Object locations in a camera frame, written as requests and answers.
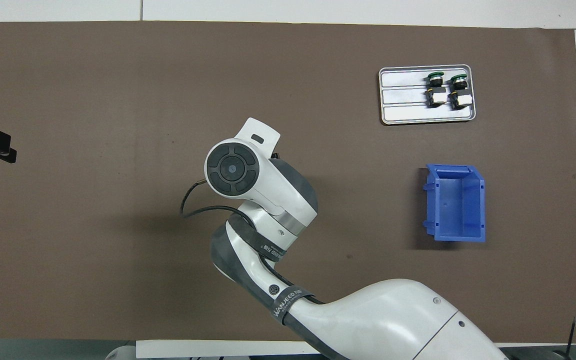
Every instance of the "gray floor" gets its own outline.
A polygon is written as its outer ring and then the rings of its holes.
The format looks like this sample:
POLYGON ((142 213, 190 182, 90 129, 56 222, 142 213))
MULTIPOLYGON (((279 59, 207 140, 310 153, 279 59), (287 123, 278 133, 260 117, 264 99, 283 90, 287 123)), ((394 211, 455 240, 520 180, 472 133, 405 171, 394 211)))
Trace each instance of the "gray floor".
POLYGON ((0 360, 104 360, 124 340, 0 339, 0 360))

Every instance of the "control button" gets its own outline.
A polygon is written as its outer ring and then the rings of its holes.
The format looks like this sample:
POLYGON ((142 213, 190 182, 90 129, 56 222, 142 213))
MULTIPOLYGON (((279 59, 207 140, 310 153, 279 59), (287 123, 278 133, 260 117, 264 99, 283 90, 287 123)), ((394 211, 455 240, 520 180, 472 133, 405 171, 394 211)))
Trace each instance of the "control button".
POLYGON ((244 178, 235 185, 235 189, 239 193, 247 192, 255 184, 255 180, 257 180, 257 172, 254 170, 248 170, 246 176, 244 176, 244 178))
POLYGON ((246 166, 244 162, 237 156, 229 156, 221 161, 219 172, 221 176, 229 182, 236 182, 244 176, 246 166))
POLYGON ((228 182, 222 180, 219 177, 219 174, 216 172, 210 174, 210 184, 212 184, 213 187, 217 188, 217 190, 221 191, 222 193, 231 192, 231 185, 228 182))
POLYGON ((231 152, 227 144, 221 144, 213 150, 208 156, 208 167, 217 167, 219 161, 231 152))
POLYGON ((235 154, 244 158, 246 164, 249 166, 252 166, 257 162, 255 155, 253 155, 253 153, 247 147, 235 145, 235 154))

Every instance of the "circular button pad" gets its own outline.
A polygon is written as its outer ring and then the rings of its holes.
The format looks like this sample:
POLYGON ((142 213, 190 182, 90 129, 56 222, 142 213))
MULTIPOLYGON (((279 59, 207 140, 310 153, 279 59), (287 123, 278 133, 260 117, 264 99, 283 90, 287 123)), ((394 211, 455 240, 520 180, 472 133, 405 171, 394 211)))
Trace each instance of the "circular button pad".
POLYGON ((219 193, 239 196, 249 191, 259 176, 255 153, 240 143, 222 143, 206 161, 208 181, 219 193))

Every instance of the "brown mat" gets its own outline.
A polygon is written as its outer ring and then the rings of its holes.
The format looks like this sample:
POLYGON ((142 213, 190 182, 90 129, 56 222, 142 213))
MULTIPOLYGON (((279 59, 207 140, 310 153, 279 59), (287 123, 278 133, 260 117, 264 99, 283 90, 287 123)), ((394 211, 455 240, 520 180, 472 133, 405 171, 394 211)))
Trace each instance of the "brown mat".
POLYGON ((0 23, 0 337, 297 340, 211 264, 227 214, 177 215, 249 116, 318 193, 288 279, 334 301, 410 278, 493 341, 567 339, 572 30, 216 22, 0 23), (471 66, 477 117, 381 125, 378 71, 438 64, 471 66), (486 243, 425 234, 427 163, 482 173, 486 243))

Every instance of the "robot end effector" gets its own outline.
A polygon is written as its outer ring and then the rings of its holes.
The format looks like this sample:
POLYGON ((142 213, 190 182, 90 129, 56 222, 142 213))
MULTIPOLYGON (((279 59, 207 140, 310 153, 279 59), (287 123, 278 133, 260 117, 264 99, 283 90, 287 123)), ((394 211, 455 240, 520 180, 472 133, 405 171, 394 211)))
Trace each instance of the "robot end effector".
POLYGON ((216 193, 258 204, 293 235, 317 216, 317 196, 287 162, 272 158, 279 133, 254 118, 232 138, 211 148, 203 171, 216 193))

